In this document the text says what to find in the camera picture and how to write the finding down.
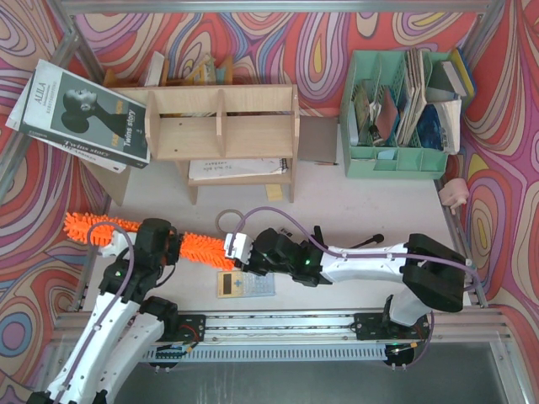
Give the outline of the yellow blue calculator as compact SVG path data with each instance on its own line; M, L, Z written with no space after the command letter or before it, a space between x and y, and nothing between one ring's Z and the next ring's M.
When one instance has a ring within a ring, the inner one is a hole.
M245 273L241 271L221 271L217 274L217 297L256 298L275 295L275 277Z

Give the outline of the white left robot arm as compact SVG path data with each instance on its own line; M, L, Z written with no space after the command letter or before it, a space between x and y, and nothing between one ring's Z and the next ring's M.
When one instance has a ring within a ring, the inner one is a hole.
M115 256L104 271L94 309L75 348L44 391L30 403L110 403L142 354L178 326L178 307L149 296L168 265L179 260L179 234L169 221L145 219L137 228L118 220L67 224L69 236Z

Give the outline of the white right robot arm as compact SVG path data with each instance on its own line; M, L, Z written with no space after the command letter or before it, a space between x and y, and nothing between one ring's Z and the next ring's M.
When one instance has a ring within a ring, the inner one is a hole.
M308 287L351 280L402 284L384 305L384 330L412 328L431 311L457 313L463 308L466 259L420 233L405 243L361 249L328 246L319 232L297 243L268 228L256 238L228 234L224 252L243 272L287 274Z

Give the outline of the orange chenille duster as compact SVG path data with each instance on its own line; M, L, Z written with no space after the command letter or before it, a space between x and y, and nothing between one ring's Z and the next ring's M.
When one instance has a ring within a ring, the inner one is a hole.
M86 243L90 227L101 222L115 223L128 233L132 242L135 241L136 231L141 224L141 222L127 221L107 215L74 212L66 213L63 230L73 241ZM111 225L100 224L92 231L90 243L104 247L111 241L114 230L116 229ZM181 236L183 240L179 249L180 258L203 263L224 271L233 270L234 261L225 257L223 240L189 232Z

